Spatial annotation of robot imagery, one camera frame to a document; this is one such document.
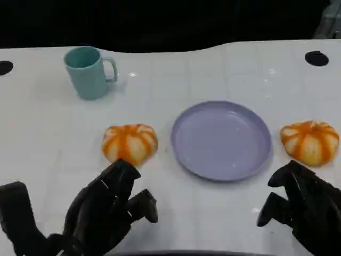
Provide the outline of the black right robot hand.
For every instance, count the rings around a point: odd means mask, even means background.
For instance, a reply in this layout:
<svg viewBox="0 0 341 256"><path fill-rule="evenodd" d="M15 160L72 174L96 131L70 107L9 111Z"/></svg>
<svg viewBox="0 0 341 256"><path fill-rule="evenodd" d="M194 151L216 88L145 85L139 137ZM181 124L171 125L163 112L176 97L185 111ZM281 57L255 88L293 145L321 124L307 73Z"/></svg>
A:
<svg viewBox="0 0 341 256"><path fill-rule="evenodd" d="M274 219L289 226L313 255L340 255L340 189L294 160L276 170L267 185L284 187L287 198L270 193L257 226Z"/></svg>

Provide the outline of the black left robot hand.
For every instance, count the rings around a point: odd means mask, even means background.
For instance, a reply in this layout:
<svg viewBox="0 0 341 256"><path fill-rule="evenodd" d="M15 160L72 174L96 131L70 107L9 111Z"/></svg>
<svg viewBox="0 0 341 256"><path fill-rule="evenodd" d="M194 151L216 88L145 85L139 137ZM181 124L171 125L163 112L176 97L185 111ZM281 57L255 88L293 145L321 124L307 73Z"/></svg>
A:
<svg viewBox="0 0 341 256"><path fill-rule="evenodd" d="M131 195L139 171L119 159L84 187L68 208L63 232L51 234L46 255L105 255L146 218L158 221L156 200L147 189Z"/></svg>

